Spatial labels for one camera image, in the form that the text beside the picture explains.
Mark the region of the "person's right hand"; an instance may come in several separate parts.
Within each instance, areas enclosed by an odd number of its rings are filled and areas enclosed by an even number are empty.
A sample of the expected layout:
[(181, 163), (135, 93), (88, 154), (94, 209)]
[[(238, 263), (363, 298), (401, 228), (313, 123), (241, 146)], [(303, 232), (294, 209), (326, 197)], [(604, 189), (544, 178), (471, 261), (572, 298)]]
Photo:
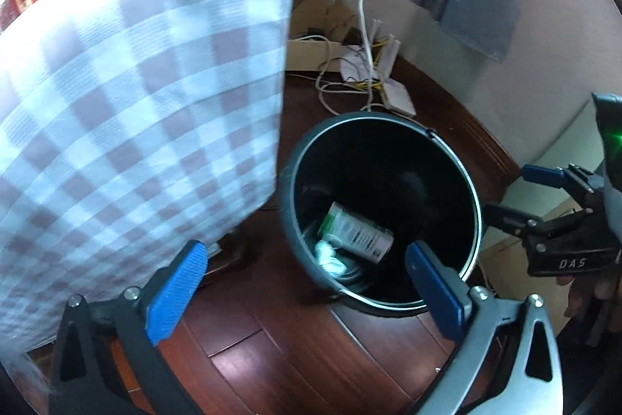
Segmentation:
[(587, 308), (591, 297), (609, 301), (612, 312), (608, 320), (608, 328), (613, 333), (621, 331), (621, 273), (605, 272), (584, 276), (559, 276), (556, 283), (560, 287), (570, 285), (568, 302), (564, 316), (578, 317)]

